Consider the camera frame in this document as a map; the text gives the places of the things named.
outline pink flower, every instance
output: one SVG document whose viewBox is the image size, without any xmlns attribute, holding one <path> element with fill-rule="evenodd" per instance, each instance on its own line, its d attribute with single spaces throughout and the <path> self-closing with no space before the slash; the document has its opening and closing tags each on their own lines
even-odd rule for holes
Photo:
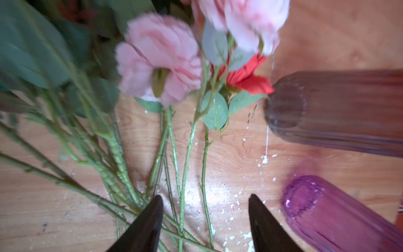
<svg viewBox="0 0 403 252">
<path fill-rule="evenodd" d="M 288 17 L 290 0 L 199 0 L 200 9 L 217 30 L 229 30 L 237 45 L 258 52 L 259 36 L 263 54 L 276 49 L 277 31 Z"/>
<path fill-rule="evenodd" d="M 202 63 L 199 47 L 190 27 L 173 17 L 144 14 L 128 22 L 125 42 L 116 47 L 119 88 L 123 93 L 147 101 L 160 101 L 169 106 L 199 89 Z M 161 97 L 152 91 L 154 70 L 164 68 L 165 79 Z"/>
</svg>

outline green stem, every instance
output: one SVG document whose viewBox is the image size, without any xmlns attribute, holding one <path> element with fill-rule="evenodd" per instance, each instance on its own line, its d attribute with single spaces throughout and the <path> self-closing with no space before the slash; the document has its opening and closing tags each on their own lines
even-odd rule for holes
<svg viewBox="0 0 403 252">
<path fill-rule="evenodd" d="M 214 249 L 211 249 L 211 248 L 207 248 L 206 246 L 201 245 L 201 244 L 198 243 L 198 242 L 192 241 L 191 239 L 184 238 L 183 236 L 180 236 L 179 234 L 174 233 L 174 232 L 172 232 L 171 230 L 168 230 L 168 229 L 161 229 L 161 231 L 164 232 L 164 233 L 166 233 L 166 234 L 169 234 L 169 235 L 171 235 L 171 236 L 173 236 L 173 237 L 175 237 L 175 238 L 177 238 L 177 239 L 179 239 L 179 241 L 182 240 L 182 241 L 187 242 L 187 243 L 189 243 L 189 244 L 192 244 L 192 245 L 194 245 L 194 246 L 196 246 L 196 247 L 198 247 L 198 248 L 200 248 L 200 249 L 203 249 L 204 251 L 219 252 L 218 250 L 214 250 Z"/>
<path fill-rule="evenodd" d="M 171 139 L 172 163 L 174 164 L 174 168 L 175 168 L 175 179 L 176 179 L 176 184 L 177 184 L 177 191 L 178 191 L 178 195 L 180 195 L 181 194 L 181 182 L 179 181 L 179 169 L 178 169 L 178 158 L 177 158 L 178 153 L 176 151 L 175 136 L 174 136 L 174 132 L 172 129 L 172 113 L 173 113 L 173 107 L 171 106 L 169 108 L 169 112 L 166 114 L 166 126 L 168 127 L 169 137 Z"/>
<path fill-rule="evenodd" d="M 208 212 L 208 206 L 207 206 L 207 197 L 206 197 L 206 164 L 207 164 L 207 151 L 209 147 L 209 142 L 208 142 L 208 131 L 209 128 L 206 126 L 206 132 L 204 134 L 204 154 L 203 154 L 203 169 L 202 169 L 202 174 L 201 174 L 201 193 L 203 195 L 203 205 L 204 205 L 204 212 L 206 214 L 206 221 L 207 221 L 207 227 L 208 227 L 208 234 L 210 237 L 210 246 L 211 248 L 214 248 L 214 242 L 213 242 L 213 232 L 211 229 L 211 222 L 210 222 L 210 214 Z"/>
<path fill-rule="evenodd" d="M 186 158 L 185 158 L 185 166 L 183 168 L 183 177 L 182 177 L 182 189 L 179 197 L 179 233 L 183 235 L 183 227 L 185 225 L 185 190 L 186 190 L 186 177 L 187 171 L 189 170 L 189 160 L 190 160 L 190 152 L 192 150 L 193 139 L 195 137 L 197 121 L 194 120 L 191 124 L 190 128 L 190 136 L 189 142 L 187 144 Z M 179 241 L 179 252 L 183 250 L 183 242 Z"/>
<path fill-rule="evenodd" d="M 52 171 L 54 171 L 57 175 L 73 183 L 73 179 L 70 178 L 62 169 L 60 169 L 57 165 L 55 165 L 52 161 L 50 161 L 47 157 L 42 155 L 37 149 L 35 149 L 31 144 L 26 142 L 24 139 L 19 137 L 15 132 L 7 127 L 4 123 L 0 122 L 0 131 L 4 133 L 8 138 L 21 145 L 25 150 L 33 154 L 41 163 L 43 167 L 49 167 Z"/>
<path fill-rule="evenodd" d="M 166 177 L 166 187 L 168 188 L 168 199 L 169 199 L 169 203 L 171 206 L 172 216 L 175 219 L 175 221 L 178 222 L 178 216 L 176 214 L 175 204 L 174 204 L 174 197 L 172 195 L 171 180 L 169 178 L 169 167 L 168 167 L 168 161 L 167 161 L 166 155 L 164 156 L 164 170 L 165 170 L 165 177 Z"/>
<path fill-rule="evenodd" d="M 161 144 L 160 144 L 160 148 L 158 150 L 157 159 L 155 160 L 154 167 L 151 172 L 150 181 L 148 182 L 147 189 L 145 190 L 146 198 L 148 198 L 148 196 L 150 195 L 151 189 L 153 188 L 153 184 L 155 183 L 155 177 L 157 175 L 157 171 L 160 166 L 160 162 L 161 162 L 161 159 L 162 159 L 162 156 L 164 153 L 164 147 L 166 146 L 167 137 L 168 137 L 168 127 L 165 127 L 164 132 L 162 133 Z"/>
</svg>

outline purple glass vase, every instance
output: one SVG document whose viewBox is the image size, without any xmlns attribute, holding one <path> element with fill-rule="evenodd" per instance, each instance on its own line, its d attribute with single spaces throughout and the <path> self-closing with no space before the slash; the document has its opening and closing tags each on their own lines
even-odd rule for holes
<svg viewBox="0 0 403 252">
<path fill-rule="evenodd" d="M 317 176 L 294 179 L 282 205 L 291 229 L 317 251 L 403 251 L 402 231 Z"/>
</svg>

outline white crumb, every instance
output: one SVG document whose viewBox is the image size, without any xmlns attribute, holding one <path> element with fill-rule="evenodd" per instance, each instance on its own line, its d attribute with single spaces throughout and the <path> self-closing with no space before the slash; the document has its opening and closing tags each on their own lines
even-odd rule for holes
<svg viewBox="0 0 403 252">
<path fill-rule="evenodd" d="M 249 242 L 248 252 L 255 252 L 255 249 L 253 248 L 253 241 Z"/>
<path fill-rule="evenodd" d="M 249 232 L 246 235 L 241 235 L 243 237 L 244 240 L 246 240 L 247 238 L 251 238 L 252 237 L 252 233 Z"/>
</svg>

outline wooden table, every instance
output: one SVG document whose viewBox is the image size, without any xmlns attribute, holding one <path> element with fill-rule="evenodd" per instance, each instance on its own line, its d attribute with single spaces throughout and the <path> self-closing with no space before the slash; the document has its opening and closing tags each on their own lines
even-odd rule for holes
<svg viewBox="0 0 403 252">
<path fill-rule="evenodd" d="M 258 73 L 277 80 L 297 70 L 402 68 L 402 11 L 401 0 L 291 0 L 273 73 L 272 58 Z M 190 97 L 179 105 L 174 117 L 180 167 L 194 100 Z M 247 201 L 251 193 L 265 200 L 268 209 L 283 223 L 279 199 L 295 171 L 317 174 L 388 221 L 395 220 L 403 189 L 403 159 L 291 144 L 270 133 L 269 162 L 262 164 L 267 126 L 258 104 L 233 115 L 229 128 L 209 151 L 206 189 L 217 249 L 224 251 L 222 246 L 226 244 L 229 251 L 248 251 L 251 238 L 247 235 Z M 142 188 L 156 157 L 159 116 L 145 112 L 128 96 L 121 97 L 116 113 L 133 182 Z M 190 232 L 208 242 L 198 186 L 203 131 L 200 123 L 190 159 L 185 218 Z M 46 156 L 58 160 L 60 144 L 43 127 L 22 120 L 20 132 Z M 0 143 L 0 151 L 39 165 L 2 135 Z M 89 190 L 107 196 L 91 167 L 77 166 L 71 160 L 59 164 Z M 17 168 L 0 166 L 1 251 L 102 252 L 114 242 L 114 220 L 86 198 Z M 164 183 L 159 193 L 166 195 Z M 303 249 L 313 251 L 294 234 L 292 237 Z M 196 250 L 190 245 L 186 248 Z"/>
</svg>

